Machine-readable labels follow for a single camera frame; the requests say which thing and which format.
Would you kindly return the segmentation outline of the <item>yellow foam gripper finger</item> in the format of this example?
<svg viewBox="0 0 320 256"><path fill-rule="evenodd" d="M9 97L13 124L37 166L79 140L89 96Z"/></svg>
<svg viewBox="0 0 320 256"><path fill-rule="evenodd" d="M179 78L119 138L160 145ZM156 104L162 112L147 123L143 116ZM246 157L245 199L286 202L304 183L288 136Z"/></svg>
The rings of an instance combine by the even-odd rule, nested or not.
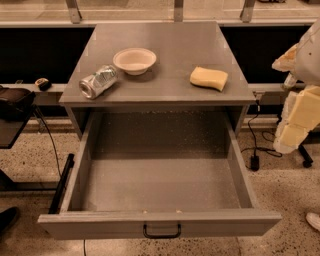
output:
<svg viewBox="0 0 320 256"><path fill-rule="evenodd" d="M299 93L291 91L278 124L274 149L288 154L299 147L310 131L320 124L320 87L307 86Z"/></svg>
<svg viewBox="0 0 320 256"><path fill-rule="evenodd" d="M293 71L296 64L297 45L293 45L283 55L272 63L272 68L277 71Z"/></svg>

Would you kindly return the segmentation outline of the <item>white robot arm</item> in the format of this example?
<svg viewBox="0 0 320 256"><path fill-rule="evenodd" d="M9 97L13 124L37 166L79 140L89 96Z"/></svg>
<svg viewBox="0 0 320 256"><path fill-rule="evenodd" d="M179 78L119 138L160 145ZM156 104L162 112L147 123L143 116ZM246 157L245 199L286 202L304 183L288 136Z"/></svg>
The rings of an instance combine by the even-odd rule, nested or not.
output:
<svg viewBox="0 0 320 256"><path fill-rule="evenodd" d="M293 88L298 81L305 84L300 92L289 92L275 133L274 149L288 154L320 124L320 20L276 59L272 68L289 72L283 84L285 89Z"/></svg>

